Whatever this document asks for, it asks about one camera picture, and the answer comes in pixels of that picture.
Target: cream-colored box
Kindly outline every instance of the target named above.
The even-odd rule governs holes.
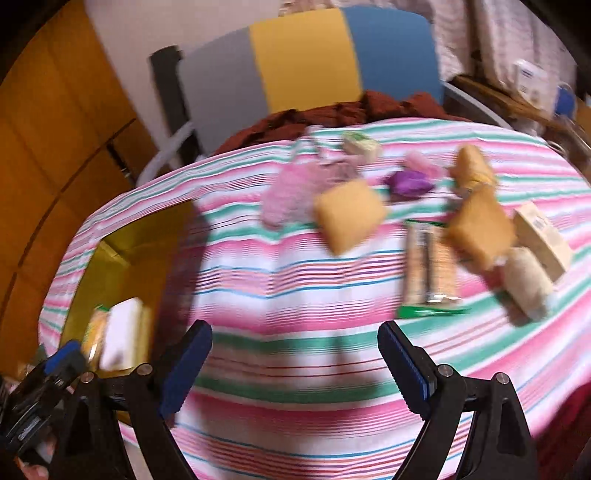
[[[573,259],[573,251],[558,229],[533,202],[515,210],[513,224],[519,243],[533,252],[552,282],[558,280]]]

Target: purple object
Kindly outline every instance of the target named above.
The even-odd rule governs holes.
[[[430,192],[435,184],[420,171],[401,170],[386,179],[392,200],[414,200]]]

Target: chair backrest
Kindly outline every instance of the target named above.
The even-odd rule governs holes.
[[[357,100],[363,90],[443,99],[429,23],[391,8],[259,22],[192,51],[179,62],[178,76],[206,154],[270,113]]]

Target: wooden cabinet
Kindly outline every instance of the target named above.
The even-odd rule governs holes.
[[[72,237],[131,185],[155,147],[86,16],[70,0],[0,85],[0,373],[37,348],[37,320]]]
[[[131,188],[106,149],[101,149],[76,175],[63,199],[82,218]]]

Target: yellow package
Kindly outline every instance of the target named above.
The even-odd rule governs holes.
[[[95,371],[99,368],[99,360],[103,351],[103,343],[105,340],[105,332],[107,323],[109,321],[109,309],[103,306],[95,308],[86,331],[82,346],[80,347],[82,355],[88,361],[90,370]]]

